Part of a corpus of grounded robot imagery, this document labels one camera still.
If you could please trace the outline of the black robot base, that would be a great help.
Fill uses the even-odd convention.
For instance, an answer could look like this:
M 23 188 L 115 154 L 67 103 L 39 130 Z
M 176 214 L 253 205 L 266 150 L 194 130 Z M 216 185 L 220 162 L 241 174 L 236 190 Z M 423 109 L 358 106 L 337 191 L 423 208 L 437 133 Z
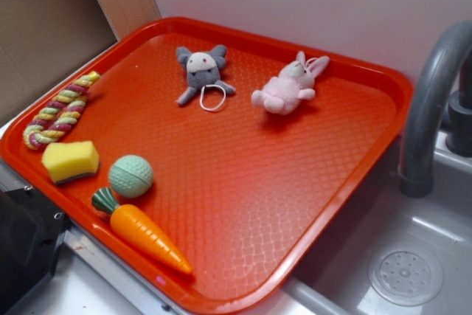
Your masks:
M 14 314 L 55 275 L 66 213 L 34 187 L 1 192 L 1 313 Z

